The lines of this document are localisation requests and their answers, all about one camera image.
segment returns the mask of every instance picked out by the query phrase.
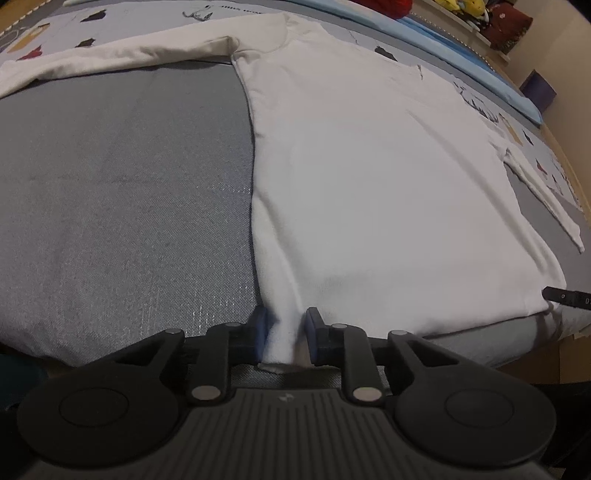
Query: gray mattress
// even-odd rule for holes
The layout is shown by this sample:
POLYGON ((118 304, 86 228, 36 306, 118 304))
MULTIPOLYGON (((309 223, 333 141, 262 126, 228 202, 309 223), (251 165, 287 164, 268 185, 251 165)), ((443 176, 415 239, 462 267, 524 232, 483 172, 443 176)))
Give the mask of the gray mattress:
MULTIPOLYGON (((254 141, 232 66, 38 83, 0 100, 0 125, 0 342, 79 365, 167 327, 199 335, 245 320, 260 303, 254 141)), ((569 288, 591 291, 591 252, 580 255, 508 175, 569 288)), ((584 217, 564 206, 591 249, 584 217)), ((563 308, 433 341, 499 365, 589 323, 588 312, 563 308)))

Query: t-shirt sleeve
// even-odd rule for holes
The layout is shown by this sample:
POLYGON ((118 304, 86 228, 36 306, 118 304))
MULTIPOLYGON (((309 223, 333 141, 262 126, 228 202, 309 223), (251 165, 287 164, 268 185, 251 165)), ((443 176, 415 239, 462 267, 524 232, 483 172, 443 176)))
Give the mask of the t-shirt sleeve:
POLYGON ((285 43, 288 20, 287 14, 225 18, 96 47, 71 48, 36 59, 6 61, 0 67, 0 98, 33 80, 61 79, 249 51, 269 53, 285 43))
POLYGON ((489 129, 491 144, 495 147, 499 158, 527 185, 531 193, 533 193, 536 198, 546 206, 548 211, 558 220, 559 224, 575 245, 577 245, 579 251, 581 253, 584 252, 585 248, 583 241, 581 240, 581 230, 579 226, 571 217, 569 217, 569 214, 566 213, 564 207, 536 173, 534 167, 530 164, 527 158, 525 158, 523 152, 519 147, 492 129, 491 126, 489 126, 489 129))

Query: yellow toy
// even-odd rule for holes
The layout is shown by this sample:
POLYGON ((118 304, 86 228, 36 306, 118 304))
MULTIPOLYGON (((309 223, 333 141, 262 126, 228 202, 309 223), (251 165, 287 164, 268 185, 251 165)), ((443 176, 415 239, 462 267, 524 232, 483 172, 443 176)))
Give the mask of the yellow toy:
POLYGON ((474 18, 480 18, 486 12, 484 0, 460 0, 458 6, 474 18))
POLYGON ((460 6, 456 0, 435 0, 435 3, 441 5, 445 10, 449 10, 452 13, 459 12, 460 6))

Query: white t-shirt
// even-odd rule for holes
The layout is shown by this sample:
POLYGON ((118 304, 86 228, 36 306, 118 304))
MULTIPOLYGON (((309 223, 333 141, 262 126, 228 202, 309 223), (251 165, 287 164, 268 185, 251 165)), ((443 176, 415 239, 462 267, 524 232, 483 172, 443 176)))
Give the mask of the white t-shirt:
POLYGON ((582 250, 579 227, 520 150, 434 73, 296 15, 209 21, 9 61, 0 96, 34 79, 214 55, 232 56, 254 126, 255 263, 277 317, 267 362, 294 362, 310 306, 370 336, 426 335, 543 311, 542 289, 566 286, 503 162, 582 250))

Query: round pad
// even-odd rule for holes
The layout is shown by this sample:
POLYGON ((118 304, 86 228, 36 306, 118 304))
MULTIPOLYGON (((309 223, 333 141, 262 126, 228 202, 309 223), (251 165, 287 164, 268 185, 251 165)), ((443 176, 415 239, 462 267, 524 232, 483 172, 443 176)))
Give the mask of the round pad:
POLYGON ((178 419, 174 394, 141 367, 108 363, 56 378, 18 409, 22 438, 50 462, 96 468, 163 444, 178 419))
POLYGON ((513 416, 513 404, 490 390, 464 390, 446 401, 447 413, 467 427, 491 429, 507 423, 513 416))
POLYGON ((472 468, 507 468, 536 458, 554 433, 550 401, 531 385, 464 362, 416 365, 394 419, 421 450, 472 468))
POLYGON ((87 388, 64 398, 60 413, 66 421, 80 427, 103 427, 127 412, 125 395, 109 388, 87 388))

